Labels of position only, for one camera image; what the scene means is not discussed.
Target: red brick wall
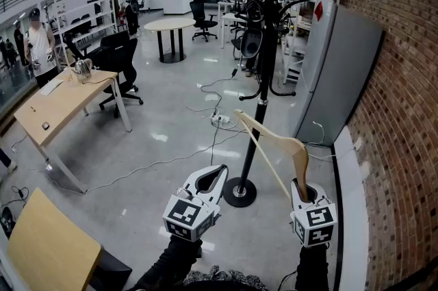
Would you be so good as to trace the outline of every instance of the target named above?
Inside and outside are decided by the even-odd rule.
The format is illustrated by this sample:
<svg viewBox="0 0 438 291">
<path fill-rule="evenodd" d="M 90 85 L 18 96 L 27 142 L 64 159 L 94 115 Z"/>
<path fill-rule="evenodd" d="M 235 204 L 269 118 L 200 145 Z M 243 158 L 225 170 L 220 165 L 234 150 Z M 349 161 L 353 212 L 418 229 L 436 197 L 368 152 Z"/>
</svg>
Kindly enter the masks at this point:
<svg viewBox="0 0 438 291">
<path fill-rule="evenodd" d="M 342 3 L 386 33 L 348 124 L 371 168 L 367 286 L 384 290 L 438 255 L 438 0 Z"/>
</svg>

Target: wooden desk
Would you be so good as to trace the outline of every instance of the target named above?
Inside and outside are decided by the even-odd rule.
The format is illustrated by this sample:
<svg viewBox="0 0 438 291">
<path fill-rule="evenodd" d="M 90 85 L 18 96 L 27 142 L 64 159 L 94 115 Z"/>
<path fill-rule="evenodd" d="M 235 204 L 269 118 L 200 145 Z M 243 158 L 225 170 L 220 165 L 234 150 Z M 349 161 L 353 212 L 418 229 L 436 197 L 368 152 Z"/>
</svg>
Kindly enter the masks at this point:
<svg viewBox="0 0 438 291">
<path fill-rule="evenodd" d="M 63 79 L 63 83 L 47 96 L 40 94 L 38 90 L 14 115 L 41 155 L 46 160 L 53 160 L 64 174 L 82 192 L 85 192 L 84 185 L 70 172 L 56 152 L 48 146 L 50 141 L 80 110 L 84 110 L 87 116 L 85 108 L 87 104 L 108 86 L 111 86 L 114 94 L 117 95 L 116 102 L 126 130 L 131 131 L 132 127 L 120 96 L 116 72 L 93 70 L 92 78 L 88 82 L 96 84 L 79 84 L 77 81 L 68 83 L 66 80 L 69 76 L 69 71 L 59 74 L 56 79 Z M 48 122 L 48 130 L 42 128 L 44 122 Z"/>
<path fill-rule="evenodd" d="M 32 291 L 85 290 L 101 245 L 36 188 L 16 222 L 8 256 Z"/>
<path fill-rule="evenodd" d="M 185 59 L 183 49 L 183 28 L 194 25 L 195 23 L 196 21 L 191 18 L 172 17 L 165 18 L 164 20 L 153 21 L 144 26 L 145 30 L 157 31 L 160 62 L 165 64 L 173 64 Z M 176 58 L 177 56 L 175 53 L 175 38 L 173 36 L 174 29 L 178 29 L 179 59 Z M 170 31 L 170 46 L 172 48 L 171 53 L 163 54 L 162 31 Z"/>
</svg>

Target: gray refrigerator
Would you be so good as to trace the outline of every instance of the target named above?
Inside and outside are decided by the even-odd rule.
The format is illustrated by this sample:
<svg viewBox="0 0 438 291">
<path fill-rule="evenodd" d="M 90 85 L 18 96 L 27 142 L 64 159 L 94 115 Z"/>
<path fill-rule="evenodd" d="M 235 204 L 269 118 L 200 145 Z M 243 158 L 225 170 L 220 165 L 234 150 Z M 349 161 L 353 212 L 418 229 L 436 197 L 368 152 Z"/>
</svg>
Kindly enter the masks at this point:
<svg viewBox="0 0 438 291">
<path fill-rule="evenodd" d="M 292 136 L 301 142 L 320 142 L 322 130 L 313 122 L 321 124 L 322 145 L 331 146 L 367 80 L 382 27 L 332 0 L 320 2 L 322 15 L 318 20 L 314 13 L 312 18 L 289 124 Z"/>
</svg>

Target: paper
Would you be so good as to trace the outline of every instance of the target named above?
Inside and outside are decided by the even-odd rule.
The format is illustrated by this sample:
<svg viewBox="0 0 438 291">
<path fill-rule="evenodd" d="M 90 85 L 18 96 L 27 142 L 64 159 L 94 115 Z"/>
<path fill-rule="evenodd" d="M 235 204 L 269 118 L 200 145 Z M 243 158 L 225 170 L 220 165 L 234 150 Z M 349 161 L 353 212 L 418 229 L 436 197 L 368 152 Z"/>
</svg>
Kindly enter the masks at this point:
<svg viewBox="0 0 438 291">
<path fill-rule="evenodd" d="M 40 94 L 47 96 L 53 92 L 64 80 L 62 79 L 52 79 L 49 83 L 42 87 Z"/>
</svg>

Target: extension cord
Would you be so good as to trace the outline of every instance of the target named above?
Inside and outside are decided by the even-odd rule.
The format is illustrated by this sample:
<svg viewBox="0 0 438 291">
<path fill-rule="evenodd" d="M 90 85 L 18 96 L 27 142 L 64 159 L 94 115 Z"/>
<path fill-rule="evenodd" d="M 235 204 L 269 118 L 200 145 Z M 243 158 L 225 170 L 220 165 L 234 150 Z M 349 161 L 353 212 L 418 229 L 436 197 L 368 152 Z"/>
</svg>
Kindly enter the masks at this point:
<svg viewBox="0 0 438 291">
<path fill-rule="evenodd" d="M 223 124 L 227 124 L 230 121 L 230 118 L 228 116 L 224 116 L 223 114 L 214 114 L 213 112 L 210 116 L 210 120 L 212 125 L 219 127 Z"/>
</svg>

